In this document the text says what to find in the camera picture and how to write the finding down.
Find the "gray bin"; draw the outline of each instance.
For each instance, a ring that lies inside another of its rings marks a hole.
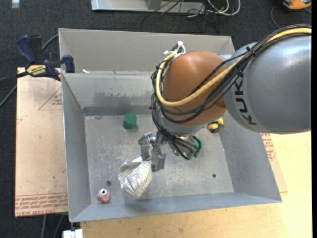
[[[120,188],[119,167],[140,155],[143,134],[156,132],[150,76],[162,53],[181,40],[188,51],[229,56],[230,37],[60,29],[59,40],[61,57],[72,55],[76,65],[76,73],[62,78],[71,222],[281,201],[261,135],[229,113],[218,134],[197,133],[199,158],[186,161],[163,146],[165,168],[153,173],[140,199]],[[137,115],[132,130],[122,126],[126,113]],[[106,204],[97,199],[101,188],[111,193]]]

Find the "blue clamp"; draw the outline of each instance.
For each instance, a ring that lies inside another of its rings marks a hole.
[[[18,52],[24,56],[28,64],[25,66],[26,72],[18,75],[18,76],[25,76],[25,75],[31,75],[32,77],[37,76],[44,76],[44,77],[51,77],[56,80],[61,80],[60,73],[58,70],[55,69],[56,64],[62,64],[64,63],[66,65],[66,72],[67,73],[74,73],[75,72],[75,64],[74,59],[71,55],[64,55],[62,60],[51,63],[49,60],[44,60],[44,65],[36,66],[36,56],[34,55],[32,49],[29,45],[29,36],[24,35],[21,38],[19,38],[15,43]]]

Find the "white cloth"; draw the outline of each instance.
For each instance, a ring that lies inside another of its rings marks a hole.
[[[139,198],[152,180],[152,161],[139,157],[125,161],[119,170],[119,181],[122,189]]]

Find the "yellow cable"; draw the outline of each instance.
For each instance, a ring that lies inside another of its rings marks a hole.
[[[282,36],[285,36],[285,35],[288,35],[288,34],[294,34],[294,33],[312,34],[312,29],[311,28],[288,29],[288,30],[285,30],[285,31],[283,31],[281,33],[278,33],[278,34],[274,35],[273,37],[268,39],[266,43],[269,43],[270,41],[275,40],[276,38],[279,38],[279,37],[282,37]],[[209,81],[207,84],[203,85],[201,88],[199,88],[196,92],[192,93],[190,96],[187,96],[186,98],[184,98],[184,99],[182,99],[180,101],[169,102],[169,101],[165,100],[164,97],[162,96],[162,94],[160,93],[160,79],[161,79],[161,75],[163,73],[163,68],[164,68],[165,64],[174,55],[175,54],[170,54],[163,60],[163,62],[159,66],[158,73],[157,73],[157,76],[156,76],[156,84],[155,84],[156,95],[157,95],[157,98],[158,98],[159,102],[162,103],[165,107],[179,107],[179,106],[182,106],[182,105],[184,105],[186,103],[189,103],[193,99],[197,98],[199,95],[203,94],[209,88],[213,87],[215,85],[215,83],[218,82],[221,78],[226,76],[233,69],[233,67],[238,62],[240,62],[240,60],[243,58],[243,57],[241,57],[234,64],[232,64],[230,67],[228,67],[222,73],[220,73],[218,76],[214,77],[211,81]]]

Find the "dark floor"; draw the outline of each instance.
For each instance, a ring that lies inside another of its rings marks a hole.
[[[270,12],[279,26],[311,24],[306,11],[288,12],[276,0],[241,0],[241,10],[235,16],[198,16],[141,12],[92,12],[91,0],[20,0],[20,9],[12,8],[12,0],[0,0],[0,78],[15,74],[26,60],[15,47],[22,35],[42,35],[44,41],[58,28],[111,29],[120,31],[168,32],[231,36],[234,47],[253,43],[274,31]],[[44,56],[58,60],[58,43],[54,40]],[[14,81],[0,84],[0,102],[15,85]],[[0,238],[39,238],[43,216],[15,218],[15,118],[16,93],[0,107]],[[48,215],[44,237],[52,237],[60,215]],[[60,231],[70,229],[65,216]]]

